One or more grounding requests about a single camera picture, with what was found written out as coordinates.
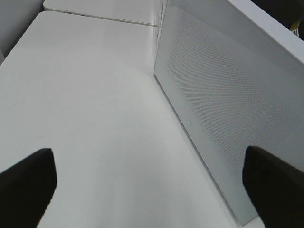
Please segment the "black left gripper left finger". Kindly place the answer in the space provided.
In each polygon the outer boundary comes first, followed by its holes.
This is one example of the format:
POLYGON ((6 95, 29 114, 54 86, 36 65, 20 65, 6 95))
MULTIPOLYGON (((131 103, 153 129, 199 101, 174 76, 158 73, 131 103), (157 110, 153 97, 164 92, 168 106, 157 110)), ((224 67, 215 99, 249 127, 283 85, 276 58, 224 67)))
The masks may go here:
POLYGON ((40 149, 0 173, 0 226, 36 228, 57 187, 55 159, 40 149))

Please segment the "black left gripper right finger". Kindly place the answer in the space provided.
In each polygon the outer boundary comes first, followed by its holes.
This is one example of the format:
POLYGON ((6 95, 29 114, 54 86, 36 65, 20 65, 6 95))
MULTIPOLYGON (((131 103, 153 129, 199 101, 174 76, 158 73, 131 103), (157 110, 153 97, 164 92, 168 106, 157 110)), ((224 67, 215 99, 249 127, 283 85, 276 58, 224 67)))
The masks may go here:
POLYGON ((304 226, 304 174, 257 146, 248 146, 242 182, 267 228, 304 226))

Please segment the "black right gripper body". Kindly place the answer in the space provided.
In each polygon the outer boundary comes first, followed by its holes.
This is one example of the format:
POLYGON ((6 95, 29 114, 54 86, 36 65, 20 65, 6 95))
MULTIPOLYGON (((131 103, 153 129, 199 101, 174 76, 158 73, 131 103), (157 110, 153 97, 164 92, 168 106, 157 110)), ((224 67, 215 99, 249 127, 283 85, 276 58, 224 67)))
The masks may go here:
POLYGON ((303 0, 252 0, 252 2, 304 40, 303 0))

